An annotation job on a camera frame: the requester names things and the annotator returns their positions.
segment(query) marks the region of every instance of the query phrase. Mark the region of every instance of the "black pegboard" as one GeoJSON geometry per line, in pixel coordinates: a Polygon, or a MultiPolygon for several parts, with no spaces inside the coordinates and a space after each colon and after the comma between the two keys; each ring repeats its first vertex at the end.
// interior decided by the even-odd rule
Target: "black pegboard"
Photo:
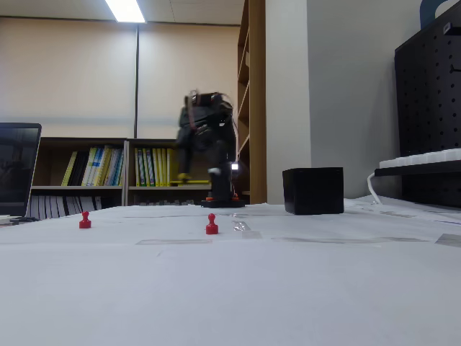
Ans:
{"type": "Polygon", "coordinates": [[[444,36],[448,22],[461,27],[461,4],[395,50],[401,156],[461,148],[461,36],[444,36]]]}

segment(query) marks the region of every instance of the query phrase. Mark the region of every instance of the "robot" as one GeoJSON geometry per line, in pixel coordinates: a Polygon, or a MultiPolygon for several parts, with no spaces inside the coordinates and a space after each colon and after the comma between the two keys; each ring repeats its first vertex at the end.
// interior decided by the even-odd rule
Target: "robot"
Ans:
{"type": "Polygon", "coordinates": [[[176,139],[179,154],[179,179],[191,178],[194,152],[204,153],[210,163],[211,193],[201,202],[206,208],[240,208],[244,201],[236,197],[232,184],[232,163],[236,160],[236,134],[233,108],[223,94],[191,92],[184,98],[176,139]]]}

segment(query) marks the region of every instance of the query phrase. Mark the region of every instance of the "white keyboard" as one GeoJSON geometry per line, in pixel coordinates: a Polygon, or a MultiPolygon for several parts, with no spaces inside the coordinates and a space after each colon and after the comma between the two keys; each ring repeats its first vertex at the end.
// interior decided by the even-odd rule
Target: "white keyboard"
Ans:
{"type": "Polygon", "coordinates": [[[461,160],[461,149],[449,149],[421,155],[398,157],[394,160],[380,162],[380,168],[411,166],[413,164],[432,164],[435,162],[461,160]]]}

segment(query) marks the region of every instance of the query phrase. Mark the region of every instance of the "blue object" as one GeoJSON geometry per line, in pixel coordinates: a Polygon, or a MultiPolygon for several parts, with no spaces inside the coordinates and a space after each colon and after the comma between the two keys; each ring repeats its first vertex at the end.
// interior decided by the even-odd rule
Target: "blue object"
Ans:
{"type": "Polygon", "coordinates": [[[421,22],[421,29],[431,24],[435,19],[435,11],[447,0],[423,0],[419,7],[419,21],[421,22]]]}

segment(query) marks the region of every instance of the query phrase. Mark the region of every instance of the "white table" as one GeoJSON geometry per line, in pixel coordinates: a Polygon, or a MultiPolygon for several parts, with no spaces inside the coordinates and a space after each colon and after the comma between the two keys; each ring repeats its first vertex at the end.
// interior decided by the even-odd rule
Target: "white table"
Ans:
{"type": "Polygon", "coordinates": [[[216,236],[194,206],[0,229],[0,345],[461,345],[461,214],[384,201],[214,210],[216,236]]]}

